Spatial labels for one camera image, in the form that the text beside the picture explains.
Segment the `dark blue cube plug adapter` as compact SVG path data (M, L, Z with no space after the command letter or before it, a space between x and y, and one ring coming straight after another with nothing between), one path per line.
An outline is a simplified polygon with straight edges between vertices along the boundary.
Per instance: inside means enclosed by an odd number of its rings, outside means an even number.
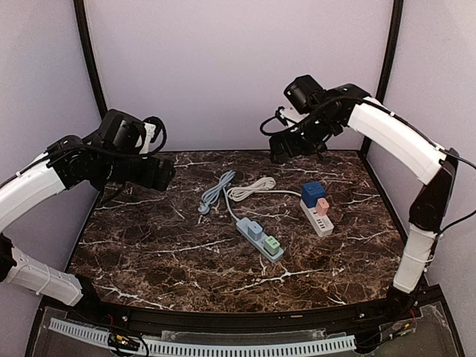
M301 191L301 199L308 208L314 208L320 198L326 197L326 190L318 181L305 183Z

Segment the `pink cube charger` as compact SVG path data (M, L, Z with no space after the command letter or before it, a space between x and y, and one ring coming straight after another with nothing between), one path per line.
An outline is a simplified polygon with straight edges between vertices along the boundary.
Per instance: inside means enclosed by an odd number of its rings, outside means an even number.
M316 214L318 216L326 216L328 210L329 210L329 202L324 197L319 198L315 206Z

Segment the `white power strip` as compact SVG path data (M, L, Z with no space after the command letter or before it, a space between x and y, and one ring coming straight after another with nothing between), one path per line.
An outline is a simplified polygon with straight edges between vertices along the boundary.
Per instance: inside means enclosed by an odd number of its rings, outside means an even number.
M328 237L332 234L334 225L327 215L318 215L316 207L308 208L304 201L300 201L300 207L319 237Z

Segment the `light blue power strip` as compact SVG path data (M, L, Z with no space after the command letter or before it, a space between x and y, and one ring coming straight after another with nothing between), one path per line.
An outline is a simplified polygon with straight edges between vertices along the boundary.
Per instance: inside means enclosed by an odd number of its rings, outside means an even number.
M263 227L249 218L239 219L237 230L271 263L276 263L284 253L280 242L273 236L267 235Z

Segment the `light blue cube charger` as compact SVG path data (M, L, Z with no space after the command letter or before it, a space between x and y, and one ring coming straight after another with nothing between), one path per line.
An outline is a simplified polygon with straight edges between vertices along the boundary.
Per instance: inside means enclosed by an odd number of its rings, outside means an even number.
M253 241L259 241L263 235L263 227L255 221L250 221L248 223L248 235Z

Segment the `green cube charger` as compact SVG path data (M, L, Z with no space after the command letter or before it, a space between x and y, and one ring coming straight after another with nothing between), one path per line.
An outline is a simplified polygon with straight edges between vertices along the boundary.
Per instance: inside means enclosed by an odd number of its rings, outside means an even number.
M264 249L274 256L280 251L280 243L273 236L268 236L264 242Z

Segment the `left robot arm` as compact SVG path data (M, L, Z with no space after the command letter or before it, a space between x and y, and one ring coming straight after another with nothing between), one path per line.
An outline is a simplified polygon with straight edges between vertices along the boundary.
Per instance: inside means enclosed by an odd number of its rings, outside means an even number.
M122 153L85 144L69 135L50 145L30 165L1 185L1 228L5 229L39 203L88 181L100 190L109 182L132 182L165 191L176 171L172 161L150 153ZM92 297L84 277L51 268L1 237L1 281L23 286L66 306Z

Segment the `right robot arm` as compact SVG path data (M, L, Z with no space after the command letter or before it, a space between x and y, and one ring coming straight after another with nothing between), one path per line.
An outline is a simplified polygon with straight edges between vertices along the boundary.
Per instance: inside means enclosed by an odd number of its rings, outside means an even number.
M354 84L324 89L306 75L296 78L283 93L301 119L292 120L282 109L275 112L275 118L290 125L279 132L262 132L269 138L273 162L319 155L332 136L349 127L386 149L422 183L409 210L409 234L390 288L396 294L412 294L446 231L443 218L463 158L454 149L432 141Z

